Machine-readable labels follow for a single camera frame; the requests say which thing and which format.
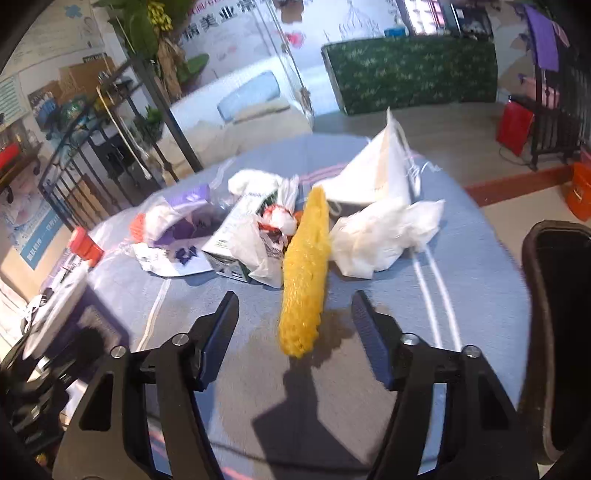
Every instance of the round table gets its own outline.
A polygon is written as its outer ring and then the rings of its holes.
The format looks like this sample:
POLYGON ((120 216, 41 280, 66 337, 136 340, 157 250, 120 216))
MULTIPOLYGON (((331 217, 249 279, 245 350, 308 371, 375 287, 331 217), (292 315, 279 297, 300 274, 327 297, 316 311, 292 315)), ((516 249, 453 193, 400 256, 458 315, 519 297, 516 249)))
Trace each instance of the round table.
MULTIPOLYGON (((213 166, 169 193, 227 180, 243 168, 301 177, 302 205, 314 182, 334 176, 365 145, 348 135, 305 135, 266 145, 213 166)), ((104 305, 130 332, 132 349, 154 348, 196 318, 215 311, 228 290, 240 318, 217 380, 196 394, 213 450, 230 477, 363 478, 392 413, 395 393, 373 376, 350 316, 352 294, 364 290, 376 309, 403 331, 432 345, 479 346, 517 404, 529 338, 527 288, 509 253, 477 205, 445 172, 427 166, 424 200, 446 201, 440 232, 425 252, 406 252, 373 280, 340 275, 331 263, 326 301, 314 351, 302 360, 281 353, 277 323, 282 291, 242 283, 213 272, 165 280, 137 261, 111 252, 91 273, 104 305)), ((112 249, 126 237, 141 207, 110 218, 93 231, 112 249)), ((437 386, 424 469, 434 465, 443 427, 445 390, 437 386)))

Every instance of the red bottle cap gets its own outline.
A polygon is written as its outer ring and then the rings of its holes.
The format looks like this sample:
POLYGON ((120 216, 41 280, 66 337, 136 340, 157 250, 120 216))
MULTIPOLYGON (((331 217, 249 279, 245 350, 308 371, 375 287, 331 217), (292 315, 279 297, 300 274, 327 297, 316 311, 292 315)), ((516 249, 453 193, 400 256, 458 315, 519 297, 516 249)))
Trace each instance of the red bottle cap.
POLYGON ((95 267, 105 253, 81 226, 77 226, 72 232, 68 248, 82 260, 88 260, 91 267, 95 267))

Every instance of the trash bin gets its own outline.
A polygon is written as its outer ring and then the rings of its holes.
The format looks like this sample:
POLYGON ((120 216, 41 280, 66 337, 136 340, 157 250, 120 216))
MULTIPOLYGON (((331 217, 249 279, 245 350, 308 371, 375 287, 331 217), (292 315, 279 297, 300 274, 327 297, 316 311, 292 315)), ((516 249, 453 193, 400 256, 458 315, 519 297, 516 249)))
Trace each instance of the trash bin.
POLYGON ((544 221, 523 242, 532 318, 519 402, 538 463, 555 462, 591 412, 591 229, 544 221))
POLYGON ((591 167, 575 163, 573 170, 573 183, 566 203, 576 218, 586 222, 591 218, 591 167))

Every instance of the orange bucket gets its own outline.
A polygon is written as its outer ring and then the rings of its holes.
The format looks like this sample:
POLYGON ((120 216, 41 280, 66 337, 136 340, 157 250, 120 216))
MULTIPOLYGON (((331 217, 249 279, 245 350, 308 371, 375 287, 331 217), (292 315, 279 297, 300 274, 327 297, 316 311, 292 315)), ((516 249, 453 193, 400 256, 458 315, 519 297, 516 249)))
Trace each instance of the orange bucket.
POLYGON ((576 218, 586 222, 591 218, 591 168, 575 163, 573 170, 573 184, 566 203, 576 218))

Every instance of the cardboard box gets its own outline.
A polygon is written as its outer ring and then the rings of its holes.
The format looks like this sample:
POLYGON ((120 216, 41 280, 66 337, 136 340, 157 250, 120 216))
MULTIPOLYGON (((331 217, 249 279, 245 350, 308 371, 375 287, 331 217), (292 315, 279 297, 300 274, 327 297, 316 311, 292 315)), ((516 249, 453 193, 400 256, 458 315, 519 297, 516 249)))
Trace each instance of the cardboard box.
POLYGON ((60 68, 62 95, 59 104, 63 105, 77 95, 86 95, 88 98, 92 98, 96 93, 96 87, 100 85, 99 73, 109 69, 115 70, 115 65, 110 57, 60 68))
POLYGON ((224 277, 250 282, 248 267, 232 256, 228 248, 230 235, 246 215, 261 215, 263 211, 277 202, 277 189, 267 191, 247 190, 236 202, 222 226, 203 245, 201 250, 212 268, 224 277))

